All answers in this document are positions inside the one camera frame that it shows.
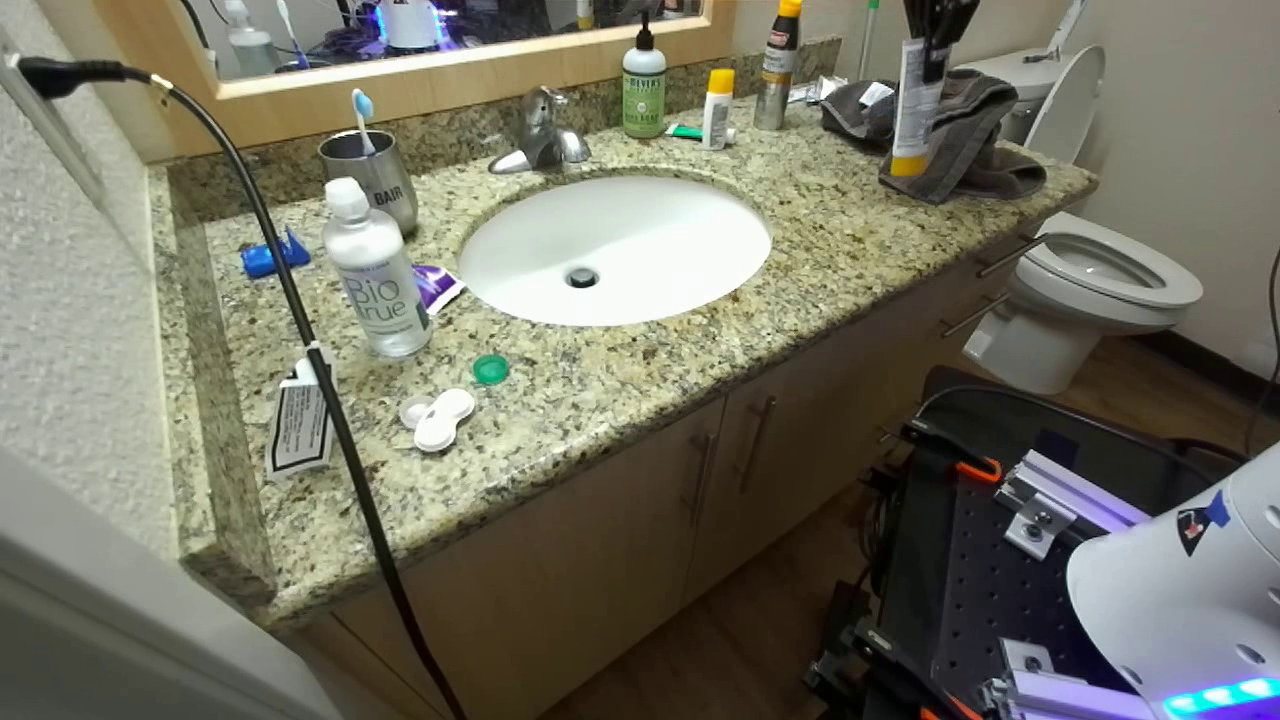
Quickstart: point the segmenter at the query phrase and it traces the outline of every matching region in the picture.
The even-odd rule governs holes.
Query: blue object
[[[1274,704],[1274,701],[1280,701],[1280,680],[1261,676],[1261,680],[1244,680],[1244,683],[1221,683],[1221,689],[1171,696],[1171,701],[1162,701],[1162,711],[1176,720],[1194,720],[1206,711]]]
[[[291,226],[284,226],[284,262],[289,269],[313,262],[313,251],[291,236]],[[245,269],[247,279],[274,276],[273,247],[268,245],[241,247],[241,269]]]

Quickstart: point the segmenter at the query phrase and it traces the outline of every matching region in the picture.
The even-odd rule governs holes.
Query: black cable
[[[209,37],[205,37],[205,22],[201,22],[191,0],[183,0],[183,7],[188,7],[188,21],[191,21],[191,28],[194,28],[194,37],[201,37],[201,47],[209,47]]]
[[[1255,396],[1255,403],[1249,411],[1244,457],[1252,457],[1252,430],[1255,430],[1261,416],[1266,411],[1266,400],[1273,400],[1273,391],[1280,384],[1280,288],[1274,288],[1274,279],[1280,279],[1280,247],[1273,255],[1273,270],[1266,270],[1266,316],[1273,316],[1273,350],[1274,350],[1274,358],[1273,358],[1273,377],[1266,377],[1262,391]]]
[[[376,566],[396,598],[396,612],[398,612],[398,623],[409,630],[409,645],[413,651],[418,654],[418,664],[427,667],[433,683],[441,689],[447,711],[456,720],[465,720],[468,711],[458,709],[444,667],[436,664],[433,654],[433,645],[425,639],[418,623],[416,623],[416,612],[413,612],[413,598],[404,590],[404,579],[398,579],[398,566],[396,566],[396,553],[389,545],[389,532],[385,532],[385,521],[376,510],[376,499],[371,499],[371,488],[366,488],[366,475],[364,475],[364,460],[361,460],[361,446],[355,446],[355,437],[353,437],[353,424],[349,424],[349,411],[337,396],[337,384],[331,384],[331,367],[315,343],[315,328],[309,318],[309,308],[297,291],[297,279],[291,279],[291,269],[284,258],[284,245],[281,245],[281,232],[273,222],[273,213],[268,213],[268,199],[265,191],[257,188],[236,139],[215,122],[215,117],[191,98],[183,86],[175,86],[170,78],[157,75],[157,73],[138,73],[138,68],[129,68],[129,63],[116,63],[116,58],[79,58],[79,63],[58,63],[58,58],[44,58],[44,57],[23,57],[15,63],[29,85],[52,98],[52,96],[68,96],[77,93],[77,85],[82,78],[134,78],[134,85],[152,85],[160,86],[162,96],[170,96],[175,102],[183,102],[201,122],[205,133],[218,142],[218,153],[226,156],[245,195],[247,195],[247,209],[273,247],[273,258],[274,258],[274,276],[281,276],[281,291],[284,291],[284,305],[289,305],[289,316],[291,316],[291,328],[298,336],[298,343],[309,349],[309,362],[315,370],[315,384],[320,384],[320,396],[324,396],[324,406],[331,416],[331,430],[337,430],[337,443],[342,446],[342,465],[349,465],[349,475],[353,475],[353,488],[355,488],[355,502],[361,502],[361,516],[364,516],[364,529],[366,529],[366,539],[371,539],[371,555],[376,555]]]

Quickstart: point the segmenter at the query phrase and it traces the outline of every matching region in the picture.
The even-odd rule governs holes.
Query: plastic bottle
[[[731,98],[734,73],[713,68],[706,98],[703,98],[703,147],[726,142],[726,98]]]
[[[785,128],[794,47],[799,47],[799,0],[774,0],[774,21],[762,38],[762,73],[759,73],[762,86],[755,102],[755,128]]]
[[[366,195],[353,174],[324,185],[324,209],[324,251],[349,288],[366,349],[385,358],[413,355],[427,343],[427,310],[416,305],[398,222],[389,213],[366,209]]]
[[[245,0],[223,0],[223,12],[231,22],[226,43],[231,43],[241,75],[273,75],[274,73],[273,37],[250,28]]]
[[[669,57],[652,43],[647,7],[638,7],[634,47],[624,57],[624,133],[634,139],[665,136],[669,122]]]

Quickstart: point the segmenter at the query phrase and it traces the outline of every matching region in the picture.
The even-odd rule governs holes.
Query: cup
[[[371,156],[364,156],[361,133],[331,133],[320,142],[324,179],[355,174],[366,204],[396,217],[398,232],[413,236],[416,232],[416,191],[404,170],[396,136],[366,128],[366,139],[371,139]]]

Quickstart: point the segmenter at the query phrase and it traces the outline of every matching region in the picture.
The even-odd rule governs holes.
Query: white sink basin
[[[537,322],[645,322],[713,305],[767,258],[734,195],[670,174],[594,174],[488,217],[458,255],[468,288]]]

